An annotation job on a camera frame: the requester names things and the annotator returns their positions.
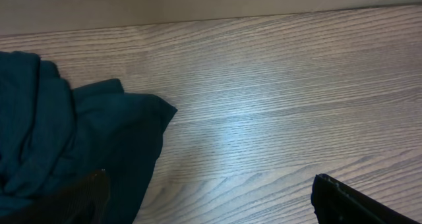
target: teal fabric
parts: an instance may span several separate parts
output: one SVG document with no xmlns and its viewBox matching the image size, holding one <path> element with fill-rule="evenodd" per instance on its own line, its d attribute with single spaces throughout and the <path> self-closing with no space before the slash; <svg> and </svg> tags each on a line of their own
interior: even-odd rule
<svg viewBox="0 0 422 224">
<path fill-rule="evenodd" d="M 105 169 L 103 222 L 132 223 L 175 113 L 118 79 L 71 90 L 52 62 L 0 52 L 0 216 Z"/>
</svg>

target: laminate surface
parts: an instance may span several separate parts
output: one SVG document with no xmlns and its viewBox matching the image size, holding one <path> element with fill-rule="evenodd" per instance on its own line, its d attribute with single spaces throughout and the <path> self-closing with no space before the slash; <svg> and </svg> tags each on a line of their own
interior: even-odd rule
<svg viewBox="0 0 422 224">
<path fill-rule="evenodd" d="M 422 6 L 0 36 L 179 109 L 135 223 L 316 223 L 327 173 L 422 221 Z"/>
</svg>

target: wall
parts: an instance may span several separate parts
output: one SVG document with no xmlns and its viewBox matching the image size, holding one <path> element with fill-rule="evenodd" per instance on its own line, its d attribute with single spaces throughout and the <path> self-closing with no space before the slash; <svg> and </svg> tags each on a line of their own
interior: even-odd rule
<svg viewBox="0 0 422 224">
<path fill-rule="evenodd" d="M 0 0 L 0 34 L 303 13 L 420 0 Z"/>
</svg>

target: black plastic object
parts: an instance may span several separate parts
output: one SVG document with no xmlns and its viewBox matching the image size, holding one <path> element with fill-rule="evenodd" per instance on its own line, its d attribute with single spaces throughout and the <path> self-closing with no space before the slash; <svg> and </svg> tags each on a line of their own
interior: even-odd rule
<svg viewBox="0 0 422 224">
<path fill-rule="evenodd" d="M 109 200 L 109 179 L 95 171 L 57 194 L 0 218 L 2 224 L 97 224 Z"/>
<path fill-rule="evenodd" d="M 311 202 L 320 224 L 418 224 L 325 174 L 315 177 Z"/>
</svg>

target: dark brown object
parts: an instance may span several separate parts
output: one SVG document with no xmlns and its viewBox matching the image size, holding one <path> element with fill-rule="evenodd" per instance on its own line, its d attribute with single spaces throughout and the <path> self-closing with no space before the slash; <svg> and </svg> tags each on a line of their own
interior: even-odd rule
<svg viewBox="0 0 422 224">
<path fill-rule="evenodd" d="M 422 7 L 0 38 L 179 109 L 138 223 L 316 223 L 328 173 L 422 221 Z"/>
<path fill-rule="evenodd" d="M 31 206 L 0 218 L 4 224 L 95 224 L 109 199 L 109 179 L 105 171 L 95 171 L 76 184 L 46 196 Z"/>
</svg>

